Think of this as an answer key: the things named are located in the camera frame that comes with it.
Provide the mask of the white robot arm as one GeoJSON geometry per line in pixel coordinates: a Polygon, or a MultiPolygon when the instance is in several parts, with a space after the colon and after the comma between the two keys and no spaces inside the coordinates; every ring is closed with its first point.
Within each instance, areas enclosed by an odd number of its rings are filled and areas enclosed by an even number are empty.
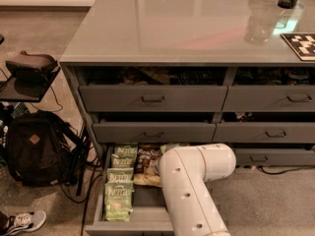
{"type": "Polygon", "coordinates": [[[230,236],[206,183],[228,177],[236,157],[225,144],[174,147],[158,174],[175,236],[230,236]]]}

